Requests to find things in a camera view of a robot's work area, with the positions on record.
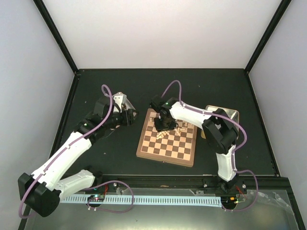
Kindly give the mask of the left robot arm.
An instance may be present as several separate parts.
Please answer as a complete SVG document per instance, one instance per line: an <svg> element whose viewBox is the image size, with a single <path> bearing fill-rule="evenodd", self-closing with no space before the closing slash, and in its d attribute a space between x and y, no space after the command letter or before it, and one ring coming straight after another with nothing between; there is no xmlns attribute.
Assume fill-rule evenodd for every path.
<svg viewBox="0 0 307 230"><path fill-rule="evenodd" d="M76 126L49 160L31 174L23 173L18 178L20 207L26 204L40 216L47 217L70 195L88 188L100 190L102 174L91 167L65 179L62 176L107 130L132 125L137 114L125 94L102 96L94 110Z"/></svg>

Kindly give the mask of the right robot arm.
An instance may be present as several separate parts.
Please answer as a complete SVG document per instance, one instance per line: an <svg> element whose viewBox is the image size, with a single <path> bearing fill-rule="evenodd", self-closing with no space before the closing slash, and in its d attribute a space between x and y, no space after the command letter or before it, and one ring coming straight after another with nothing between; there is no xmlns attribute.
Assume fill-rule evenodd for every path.
<svg viewBox="0 0 307 230"><path fill-rule="evenodd" d="M150 107L158 113L154 119L157 132L177 128L177 120L200 128L208 145L216 153L218 162L218 187L222 193L230 193L236 186L237 172L232 153L235 150L238 130L226 111L200 109L172 97L168 101L160 96L151 99Z"/></svg>

